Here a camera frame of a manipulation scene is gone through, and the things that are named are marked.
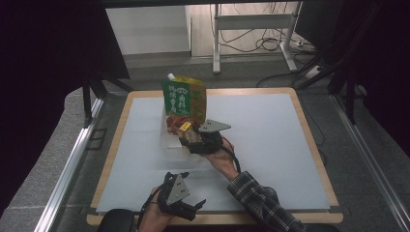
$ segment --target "human arm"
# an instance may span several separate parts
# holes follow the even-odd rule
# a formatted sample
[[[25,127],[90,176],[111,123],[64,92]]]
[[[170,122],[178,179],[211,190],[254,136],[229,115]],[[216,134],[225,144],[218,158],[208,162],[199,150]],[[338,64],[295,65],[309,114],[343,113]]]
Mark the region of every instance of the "human arm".
[[[163,213],[158,205],[158,194],[148,204],[138,232],[162,232],[174,216]]]
[[[223,146],[233,151],[233,146],[224,138]],[[223,150],[211,155],[202,155],[229,182],[229,192],[251,213],[258,223],[278,231],[301,232],[304,226],[278,202],[273,188],[263,187],[248,173],[239,173],[233,158]]]
[[[277,192],[259,185],[248,172],[242,172],[230,182],[228,190],[258,223],[278,231],[304,231],[302,223],[280,206]]]

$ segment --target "human hand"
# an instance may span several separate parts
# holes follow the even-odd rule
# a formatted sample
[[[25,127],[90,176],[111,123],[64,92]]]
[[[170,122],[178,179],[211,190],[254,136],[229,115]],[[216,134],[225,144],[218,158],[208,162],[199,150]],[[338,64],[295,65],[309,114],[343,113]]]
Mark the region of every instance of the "human hand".
[[[223,147],[233,152],[234,146],[224,137],[222,141]],[[228,181],[232,181],[239,175],[233,164],[233,158],[223,149],[219,149],[210,155],[200,156],[206,158]]]
[[[174,216],[164,213],[161,211],[158,205],[158,194],[154,196],[151,203],[148,204],[145,210],[144,217],[142,218],[141,224],[139,225],[139,232],[162,232],[168,223],[174,218]]]

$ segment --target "white board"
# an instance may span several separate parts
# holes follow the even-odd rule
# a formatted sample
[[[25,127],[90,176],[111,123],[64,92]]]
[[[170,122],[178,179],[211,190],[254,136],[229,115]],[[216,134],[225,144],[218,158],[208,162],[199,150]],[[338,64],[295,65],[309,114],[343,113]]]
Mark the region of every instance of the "white board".
[[[139,212],[167,171],[189,171],[190,196],[206,199],[201,211],[243,211],[227,191],[228,182],[204,158],[174,159],[160,146],[163,98],[137,98],[97,212],[122,208]],[[290,96],[208,96],[207,118],[232,126],[222,135],[235,145],[243,171],[261,185],[274,188],[288,210],[325,210],[328,198]]]

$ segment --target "small object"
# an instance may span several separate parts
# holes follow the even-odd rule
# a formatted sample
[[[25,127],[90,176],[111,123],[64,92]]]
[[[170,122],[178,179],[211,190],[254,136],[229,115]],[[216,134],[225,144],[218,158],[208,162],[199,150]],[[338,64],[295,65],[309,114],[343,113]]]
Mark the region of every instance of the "small object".
[[[223,145],[220,131],[230,128],[230,125],[208,119],[197,129],[200,135],[199,140],[189,140],[186,137],[180,137],[180,142],[190,150],[191,154],[213,154]]]

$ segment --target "gray floor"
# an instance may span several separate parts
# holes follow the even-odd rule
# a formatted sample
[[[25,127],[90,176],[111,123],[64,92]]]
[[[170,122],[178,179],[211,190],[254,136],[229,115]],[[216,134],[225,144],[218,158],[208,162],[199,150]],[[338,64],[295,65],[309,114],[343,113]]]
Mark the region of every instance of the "gray floor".
[[[181,57],[181,62],[176,62],[176,59],[156,59],[153,57],[147,62],[128,57],[131,80],[124,82],[138,90],[155,90],[160,89],[160,82],[168,73],[174,73],[200,78],[206,82],[208,88],[248,88],[255,87],[256,83],[266,76],[288,72],[280,55],[224,58],[220,75],[212,74],[210,59]],[[279,76],[262,82],[260,86],[289,86],[292,81],[290,76]],[[328,81],[329,79],[324,79],[304,91],[299,91],[298,95],[318,149],[326,157],[326,169],[344,212],[344,220],[337,227],[343,232],[401,231],[341,122],[334,103],[326,93]],[[89,144],[52,231],[96,230],[86,223],[85,217],[126,98],[124,91],[109,83],[105,84],[111,94],[105,100],[103,115],[98,119],[95,129],[97,132],[106,132],[104,141],[101,144],[100,141]],[[410,183],[406,178],[410,174],[409,158],[368,114],[360,100],[356,101],[355,112],[358,128],[369,148],[406,208],[410,208]],[[77,90],[67,96],[66,110],[60,123],[38,163],[2,216],[0,231],[34,230],[82,125],[82,95],[81,90]],[[211,228],[174,227],[168,231],[207,229],[209,231]],[[213,227],[211,230],[236,229]]]

